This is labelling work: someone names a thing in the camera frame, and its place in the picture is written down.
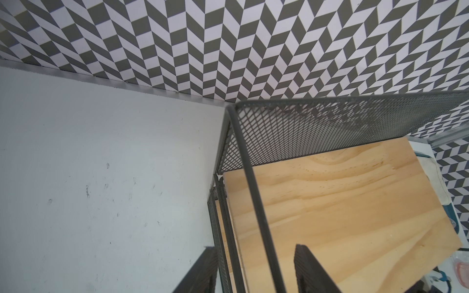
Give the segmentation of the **beige folded cloth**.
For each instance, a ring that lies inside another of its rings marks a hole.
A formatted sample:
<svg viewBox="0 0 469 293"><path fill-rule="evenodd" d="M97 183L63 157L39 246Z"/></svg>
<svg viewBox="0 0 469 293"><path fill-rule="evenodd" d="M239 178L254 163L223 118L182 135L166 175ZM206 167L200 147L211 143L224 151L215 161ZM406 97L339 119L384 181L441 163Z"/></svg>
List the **beige folded cloth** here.
<svg viewBox="0 0 469 293"><path fill-rule="evenodd" d="M447 186L443 180L440 168L436 160L433 157L430 157L429 155L425 155L419 152L415 152L415 154L441 204L443 206L450 205L452 203L451 194L449 193Z"/></svg>

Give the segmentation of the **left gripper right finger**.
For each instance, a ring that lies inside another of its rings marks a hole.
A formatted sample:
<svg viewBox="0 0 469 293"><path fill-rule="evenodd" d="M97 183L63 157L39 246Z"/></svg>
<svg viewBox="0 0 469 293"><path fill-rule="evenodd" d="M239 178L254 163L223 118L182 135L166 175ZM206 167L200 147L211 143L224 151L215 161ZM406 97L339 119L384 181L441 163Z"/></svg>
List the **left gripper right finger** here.
<svg viewBox="0 0 469 293"><path fill-rule="evenodd" d="M306 245L296 245L294 267L300 293L341 293Z"/></svg>

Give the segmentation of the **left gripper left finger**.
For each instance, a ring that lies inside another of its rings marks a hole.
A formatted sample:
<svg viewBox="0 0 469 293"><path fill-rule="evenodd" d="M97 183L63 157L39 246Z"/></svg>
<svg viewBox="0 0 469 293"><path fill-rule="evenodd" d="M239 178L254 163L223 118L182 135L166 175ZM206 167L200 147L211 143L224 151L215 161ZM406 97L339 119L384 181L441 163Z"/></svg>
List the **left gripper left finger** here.
<svg viewBox="0 0 469 293"><path fill-rule="evenodd" d="M206 247L173 293L214 293L218 271L215 247Z"/></svg>

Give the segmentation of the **black wire wooden shelf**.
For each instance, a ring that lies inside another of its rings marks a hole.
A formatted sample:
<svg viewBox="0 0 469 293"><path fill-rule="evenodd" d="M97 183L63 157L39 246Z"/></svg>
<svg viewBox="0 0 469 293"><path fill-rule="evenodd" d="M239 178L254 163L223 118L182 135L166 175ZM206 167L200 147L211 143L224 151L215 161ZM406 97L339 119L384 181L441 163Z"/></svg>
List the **black wire wooden shelf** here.
<svg viewBox="0 0 469 293"><path fill-rule="evenodd" d="M403 293L462 251L408 135L466 91L240 102L208 209L225 293L299 293L297 244L341 293Z"/></svg>

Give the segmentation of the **teal plastic tray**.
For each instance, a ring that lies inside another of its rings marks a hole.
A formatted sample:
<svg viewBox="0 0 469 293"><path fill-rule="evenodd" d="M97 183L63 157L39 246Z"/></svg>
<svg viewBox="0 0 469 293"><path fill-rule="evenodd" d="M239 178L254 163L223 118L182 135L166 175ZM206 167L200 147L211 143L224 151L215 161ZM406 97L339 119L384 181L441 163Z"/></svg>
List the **teal plastic tray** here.
<svg viewBox="0 0 469 293"><path fill-rule="evenodd" d="M443 206L443 208L444 208L444 210L445 210L445 212L446 212L446 214L447 214L447 216L448 216L448 218L449 218L455 232L458 234L459 231L460 231L460 226L458 224L458 218L457 218L457 215L454 211L452 203L448 206Z"/></svg>

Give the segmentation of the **pink plastic cup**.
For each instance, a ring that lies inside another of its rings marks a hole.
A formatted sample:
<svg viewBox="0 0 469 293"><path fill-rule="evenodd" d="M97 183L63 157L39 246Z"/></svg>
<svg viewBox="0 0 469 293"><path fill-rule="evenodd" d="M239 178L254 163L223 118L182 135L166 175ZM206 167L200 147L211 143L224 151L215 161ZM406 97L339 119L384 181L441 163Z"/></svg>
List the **pink plastic cup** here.
<svg viewBox="0 0 469 293"><path fill-rule="evenodd" d="M469 253L457 251L453 255L454 272L458 282L464 288L469 288Z"/></svg>

